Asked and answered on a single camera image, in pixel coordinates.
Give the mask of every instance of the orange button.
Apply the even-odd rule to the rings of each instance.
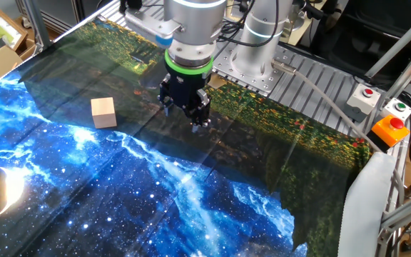
[[[372,131],[389,147],[393,147],[410,133],[408,128],[404,127],[404,123],[393,115],[388,115],[381,121],[378,121],[372,127]]]

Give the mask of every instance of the white fabric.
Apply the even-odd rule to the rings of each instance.
[[[339,257],[375,256],[395,167],[395,157],[374,153],[351,185],[343,209]]]

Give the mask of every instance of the galaxy print fabric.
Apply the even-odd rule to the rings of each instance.
[[[193,134],[156,100],[163,69],[156,46],[96,19],[0,80],[0,256],[337,255],[368,146],[288,109],[286,126],[335,136],[330,158],[249,126],[244,108],[216,106]],[[95,129],[90,99],[109,96],[118,127]],[[342,146],[353,163],[333,158]]]

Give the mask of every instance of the picture frame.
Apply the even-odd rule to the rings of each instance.
[[[11,49],[17,50],[27,36],[27,31],[0,10],[0,38],[3,37]]]

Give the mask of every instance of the gray hose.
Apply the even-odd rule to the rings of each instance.
[[[354,123],[353,121],[348,118],[346,114],[343,113],[342,110],[340,110],[339,106],[337,106],[333,100],[331,100],[321,89],[319,89],[312,81],[307,79],[306,76],[304,76],[302,73],[299,71],[294,71],[294,74],[301,78],[307,85],[309,85],[315,92],[319,93],[321,97],[333,108],[333,110],[342,117],[343,121],[345,121],[346,124],[348,124],[356,133],[358,134],[359,137],[367,140],[369,144],[374,148],[376,152],[381,152],[376,144],[374,144]]]

